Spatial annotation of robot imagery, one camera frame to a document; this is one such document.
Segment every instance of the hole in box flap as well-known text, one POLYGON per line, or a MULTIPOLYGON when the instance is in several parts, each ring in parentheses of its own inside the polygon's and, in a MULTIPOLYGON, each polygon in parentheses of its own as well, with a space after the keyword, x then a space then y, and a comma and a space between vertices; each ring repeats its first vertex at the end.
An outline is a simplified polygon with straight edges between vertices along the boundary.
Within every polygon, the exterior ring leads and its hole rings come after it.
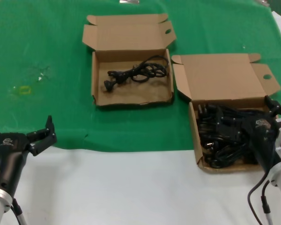
POLYGON ((265 74, 263 76, 263 79, 265 79, 265 80, 270 80, 271 78, 272 78, 272 75, 270 75, 270 74, 265 74))

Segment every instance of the black cable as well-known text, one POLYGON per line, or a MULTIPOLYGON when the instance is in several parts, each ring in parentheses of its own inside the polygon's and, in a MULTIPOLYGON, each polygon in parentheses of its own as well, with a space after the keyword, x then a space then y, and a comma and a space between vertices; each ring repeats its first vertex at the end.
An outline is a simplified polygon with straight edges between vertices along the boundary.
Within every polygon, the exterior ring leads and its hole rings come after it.
MULTIPOLYGON (((272 149, 273 149, 273 150, 272 150, 272 157, 271 157, 271 161, 270 161, 270 165, 271 165, 270 168, 273 167, 273 163, 274 163, 275 144, 272 145, 272 149)), ((251 195, 252 195, 252 193, 253 193, 257 188, 259 188, 259 186, 266 180, 266 178, 267 178, 269 172, 270 172, 270 169, 264 173, 264 175, 263 175, 263 177, 261 178, 261 180, 251 189, 251 191, 249 191, 248 197, 247 197, 247 200, 248 200, 248 204, 249 204, 249 206, 250 206, 250 209, 251 209, 251 211, 252 211, 254 217, 256 218, 257 222, 259 223, 259 225, 262 225, 262 223, 261 223, 261 221, 259 220, 259 218, 258 218, 258 216, 257 216, 257 214, 256 214, 256 212, 255 212, 255 210, 254 210, 254 208, 253 208, 253 206, 252 206, 252 203, 251 203, 251 195)))
POLYGON ((113 77, 114 81, 104 81, 104 85, 106 87, 106 90, 108 92, 112 91, 113 86, 115 84, 122 84, 124 83, 129 77, 131 80, 137 83, 143 83, 148 81, 150 78, 153 77, 165 77, 167 76, 167 67, 169 66, 169 61, 160 55, 154 55, 147 60, 143 61, 141 64, 139 64, 137 67, 133 67, 130 70, 127 71, 108 71, 108 76, 113 77), (154 58, 160 58, 162 60, 165 60, 167 65, 164 66, 159 63, 154 62, 148 62, 149 60, 152 60, 154 58), (136 76, 141 75, 144 78, 143 79, 137 79, 136 76))
POLYGON ((270 206, 267 204, 267 200, 266 200, 266 187, 268 186, 268 184, 270 183, 269 180, 267 180, 262 188, 262 192, 261 192, 261 202, 262 202, 262 208, 263 208, 263 212, 265 214, 271 213, 270 210, 270 206))
POLYGON ((268 186, 269 183, 270 183, 270 181, 267 180, 267 182, 264 184, 264 186, 262 188, 261 196, 266 196, 266 187, 268 186))
POLYGON ((224 105, 200 105, 197 119, 204 160, 212 168, 224 168, 242 159, 247 164, 257 164, 249 148, 249 139, 242 135, 244 118, 263 115, 254 109, 234 109, 224 105))
POLYGON ((14 213, 15 218, 17 219, 17 221, 18 221, 19 225, 21 225, 21 222, 19 221, 18 216, 17 216, 17 214, 16 214, 15 209, 13 208, 13 206, 10 206, 10 209, 11 209, 11 210, 12 210, 12 212, 14 213))
POLYGON ((261 223, 261 221, 259 220, 259 218, 258 218, 258 216, 257 216, 257 214, 256 214, 256 212, 255 212, 255 210, 254 210, 254 208, 253 208, 253 206, 252 206, 252 203, 251 203, 251 195, 252 195, 252 193, 253 193, 257 188, 259 188, 259 186, 266 180, 267 176, 268 176, 268 172, 266 172, 266 173, 263 175, 263 177, 261 178, 261 180, 251 189, 251 191, 249 191, 248 197, 247 197, 247 199, 248 199, 248 204, 249 204, 249 206, 250 206, 250 209, 251 209, 251 211, 252 211, 254 217, 256 218, 257 222, 259 223, 259 225, 262 225, 262 223, 261 223))

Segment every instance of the robotic arm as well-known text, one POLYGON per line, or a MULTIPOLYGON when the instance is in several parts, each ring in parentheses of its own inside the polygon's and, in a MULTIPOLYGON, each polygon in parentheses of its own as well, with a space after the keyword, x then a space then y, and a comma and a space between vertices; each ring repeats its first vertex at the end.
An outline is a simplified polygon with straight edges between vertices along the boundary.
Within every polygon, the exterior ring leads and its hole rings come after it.
POLYGON ((276 119, 278 114, 281 115, 281 105, 277 101, 271 100, 268 96, 265 97, 265 102, 270 109, 269 113, 264 116, 246 118, 242 124, 242 129, 249 137, 250 149, 265 171, 264 177, 249 193, 248 202, 254 216, 261 225, 262 223, 252 208, 250 196, 263 181, 268 180, 263 188, 261 200, 264 213, 271 225, 273 223, 270 218, 270 209, 266 202, 265 188, 271 183, 281 191, 281 118, 276 119))
POLYGON ((52 117, 45 129, 29 134, 0 133, 0 222, 10 208, 16 211, 19 224, 25 225, 21 210, 14 199, 28 153, 37 156, 57 141, 52 117))

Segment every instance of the cardboard box lid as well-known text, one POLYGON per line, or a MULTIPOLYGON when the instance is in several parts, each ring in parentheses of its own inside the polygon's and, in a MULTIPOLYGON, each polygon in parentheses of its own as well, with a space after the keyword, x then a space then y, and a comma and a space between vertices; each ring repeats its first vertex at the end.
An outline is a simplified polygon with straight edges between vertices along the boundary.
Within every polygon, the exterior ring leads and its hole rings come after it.
POLYGON ((280 90, 260 54, 173 55, 178 90, 191 101, 263 98, 280 90))
POLYGON ((87 16, 82 41, 94 50, 164 49, 176 35, 167 14, 87 16))

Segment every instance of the yellow stain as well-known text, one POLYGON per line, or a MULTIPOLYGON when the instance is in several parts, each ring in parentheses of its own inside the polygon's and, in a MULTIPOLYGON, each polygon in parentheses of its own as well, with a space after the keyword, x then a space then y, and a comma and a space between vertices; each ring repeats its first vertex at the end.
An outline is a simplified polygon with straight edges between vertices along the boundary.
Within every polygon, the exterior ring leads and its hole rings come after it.
POLYGON ((31 87, 30 86, 21 86, 19 92, 20 92, 20 95, 30 95, 31 87))

